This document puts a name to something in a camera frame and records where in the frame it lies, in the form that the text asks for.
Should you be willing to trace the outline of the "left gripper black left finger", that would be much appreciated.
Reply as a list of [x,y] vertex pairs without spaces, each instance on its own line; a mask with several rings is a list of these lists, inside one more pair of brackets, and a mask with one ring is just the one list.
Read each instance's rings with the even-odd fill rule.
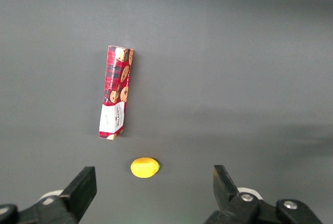
[[20,212],[21,223],[79,223],[97,193],[94,166],[83,168],[63,190],[45,193]]

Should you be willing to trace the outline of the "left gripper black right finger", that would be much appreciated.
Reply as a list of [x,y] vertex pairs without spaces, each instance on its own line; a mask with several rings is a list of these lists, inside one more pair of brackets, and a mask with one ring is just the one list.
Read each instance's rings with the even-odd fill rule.
[[250,192],[240,192],[226,168],[215,165],[213,191],[219,210],[205,223],[275,223],[275,208]]

